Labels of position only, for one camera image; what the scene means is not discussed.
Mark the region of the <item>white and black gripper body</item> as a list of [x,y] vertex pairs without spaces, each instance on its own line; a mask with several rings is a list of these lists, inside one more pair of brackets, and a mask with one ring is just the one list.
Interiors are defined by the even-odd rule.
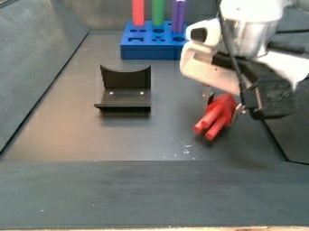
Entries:
[[187,29],[182,74],[241,98],[256,119],[292,115],[296,89],[309,75],[300,47],[276,42],[279,23],[204,20]]

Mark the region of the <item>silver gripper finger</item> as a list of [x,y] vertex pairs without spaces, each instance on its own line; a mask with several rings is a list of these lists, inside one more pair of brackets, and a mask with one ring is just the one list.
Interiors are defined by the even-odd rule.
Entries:
[[247,114],[247,108],[244,104],[239,104],[235,109],[233,117],[232,117],[232,122],[236,122],[239,117],[241,115]]

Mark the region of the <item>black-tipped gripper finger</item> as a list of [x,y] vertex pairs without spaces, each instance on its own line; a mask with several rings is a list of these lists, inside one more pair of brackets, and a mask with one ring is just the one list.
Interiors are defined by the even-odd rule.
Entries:
[[204,85],[204,101],[209,105],[215,99],[215,91],[209,85]]

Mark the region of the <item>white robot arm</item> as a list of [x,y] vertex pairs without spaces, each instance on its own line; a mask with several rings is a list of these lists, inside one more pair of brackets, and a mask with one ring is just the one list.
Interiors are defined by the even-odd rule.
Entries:
[[309,75],[306,50],[272,41],[284,7],[279,0],[221,0],[217,18],[187,29],[182,74],[239,95],[256,119],[295,113],[295,90]]

